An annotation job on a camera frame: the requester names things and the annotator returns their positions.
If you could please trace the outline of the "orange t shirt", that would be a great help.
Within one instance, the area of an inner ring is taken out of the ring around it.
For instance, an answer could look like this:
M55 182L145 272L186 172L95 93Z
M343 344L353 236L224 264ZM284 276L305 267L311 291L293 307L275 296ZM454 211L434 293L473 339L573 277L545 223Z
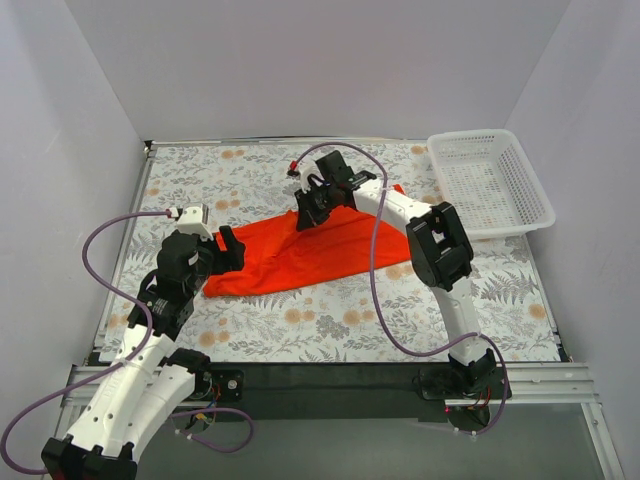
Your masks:
M297 213L286 213L234 230L245 247L242 270L212 276L207 298L266 295L364 273L369 270L375 216L348 207L324 224L297 231Z

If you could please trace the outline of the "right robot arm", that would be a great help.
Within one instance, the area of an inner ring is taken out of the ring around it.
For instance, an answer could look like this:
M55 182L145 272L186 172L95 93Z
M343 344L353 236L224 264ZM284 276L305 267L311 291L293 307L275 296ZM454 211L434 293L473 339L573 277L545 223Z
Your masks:
M387 224L405 236L412 269L434 294L448 336L442 348L449 358L443 391L489 399L496 359L481 333L469 280L474 253L455 208L393 190L386 173L356 172L337 150L312 167L294 161L287 174L301 185L295 193L297 230L318 227L334 210L347 207L373 216L376 227Z

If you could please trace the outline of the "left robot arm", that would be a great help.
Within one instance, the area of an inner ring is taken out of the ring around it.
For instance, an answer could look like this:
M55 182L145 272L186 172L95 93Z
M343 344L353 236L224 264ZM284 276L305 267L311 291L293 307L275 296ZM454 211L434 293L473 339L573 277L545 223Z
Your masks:
M41 458L54 479L133 479L144 449L195 391L208 356L175 340L214 275L239 271L245 246L233 230L201 237L174 231L141 281L119 351L78 420Z

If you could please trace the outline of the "white plastic basket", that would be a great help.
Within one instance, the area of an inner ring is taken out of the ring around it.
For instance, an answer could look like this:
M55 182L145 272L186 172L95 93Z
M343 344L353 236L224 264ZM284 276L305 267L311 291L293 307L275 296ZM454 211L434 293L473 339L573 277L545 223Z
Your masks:
M556 215L517 137L505 129L432 135L427 149L441 195L471 240L521 236Z

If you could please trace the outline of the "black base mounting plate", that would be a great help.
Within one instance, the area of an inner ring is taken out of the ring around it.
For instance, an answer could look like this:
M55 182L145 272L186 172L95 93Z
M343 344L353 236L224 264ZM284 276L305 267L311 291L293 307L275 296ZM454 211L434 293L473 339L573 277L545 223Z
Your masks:
M491 395L442 389L449 363L211 363L196 375L186 406L236 408L254 420L400 419L483 428L511 388L497 367Z

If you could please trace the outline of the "aluminium frame rail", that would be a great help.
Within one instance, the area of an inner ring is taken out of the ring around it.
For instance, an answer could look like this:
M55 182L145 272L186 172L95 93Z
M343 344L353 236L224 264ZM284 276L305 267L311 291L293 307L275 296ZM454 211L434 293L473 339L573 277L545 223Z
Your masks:
M377 402L419 398L443 407L487 407L501 401L519 404L594 403L598 396L588 369L573 363L525 363L497 367L476 387L454 379L445 363L238 363L213 364L181 387L168 369L116 380L106 387L110 399L128 402L160 384L178 404L267 410L282 402L299 409L328 408L348 415Z

